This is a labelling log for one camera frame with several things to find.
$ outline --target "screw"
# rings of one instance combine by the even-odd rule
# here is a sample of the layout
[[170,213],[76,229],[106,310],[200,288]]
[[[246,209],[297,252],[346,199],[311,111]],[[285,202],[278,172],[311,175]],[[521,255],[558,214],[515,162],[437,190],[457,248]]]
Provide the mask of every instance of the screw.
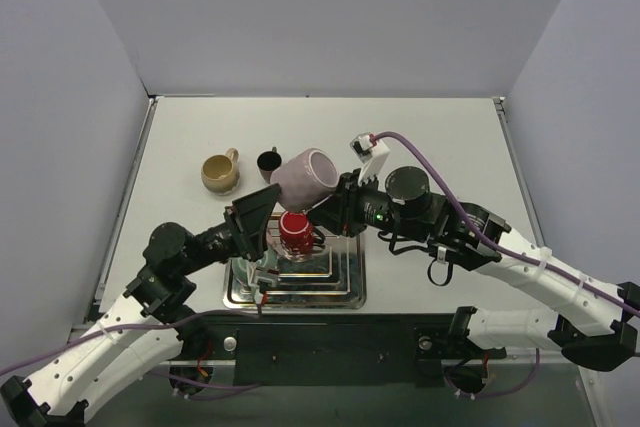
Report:
[[423,335],[418,339],[418,347],[420,347],[420,350],[431,350],[431,347],[433,347],[433,342],[431,342],[431,339],[429,337]]
[[227,337],[226,339],[224,339],[222,345],[224,347],[224,350],[226,350],[227,352],[233,352],[238,346],[238,341],[235,337]]

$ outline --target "red mug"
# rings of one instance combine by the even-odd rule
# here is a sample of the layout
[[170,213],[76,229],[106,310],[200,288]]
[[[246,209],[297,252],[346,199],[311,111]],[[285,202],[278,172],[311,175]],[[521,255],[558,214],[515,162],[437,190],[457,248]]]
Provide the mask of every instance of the red mug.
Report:
[[304,214],[284,212],[278,221],[280,242],[290,254],[308,254],[313,249],[313,225]]

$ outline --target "pink mug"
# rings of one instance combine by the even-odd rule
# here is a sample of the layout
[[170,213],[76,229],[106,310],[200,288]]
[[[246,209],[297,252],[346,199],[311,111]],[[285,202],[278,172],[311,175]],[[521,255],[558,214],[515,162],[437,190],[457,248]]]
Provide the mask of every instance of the pink mug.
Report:
[[320,149],[307,149],[271,174],[280,184],[278,201],[289,212],[304,212],[335,192],[340,176],[331,159]]

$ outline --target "tan mug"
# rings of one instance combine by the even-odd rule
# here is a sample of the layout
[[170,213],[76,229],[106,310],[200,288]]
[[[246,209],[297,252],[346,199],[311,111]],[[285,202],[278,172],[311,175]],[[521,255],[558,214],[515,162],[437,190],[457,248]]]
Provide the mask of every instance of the tan mug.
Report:
[[214,194],[230,194],[240,180],[239,155],[237,149],[229,149],[224,155],[205,160],[200,173],[204,186]]

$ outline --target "dark brown cup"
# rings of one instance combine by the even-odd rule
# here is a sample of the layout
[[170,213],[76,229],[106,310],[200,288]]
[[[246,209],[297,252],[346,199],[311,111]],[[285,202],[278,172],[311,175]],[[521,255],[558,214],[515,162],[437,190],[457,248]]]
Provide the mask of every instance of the dark brown cup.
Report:
[[260,170],[260,175],[262,175],[262,178],[267,183],[271,181],[271,174],[273,174],[273,171],[281,165],[282,157],[280,157],[278,149],[275,147],[258,156],[258,170]]

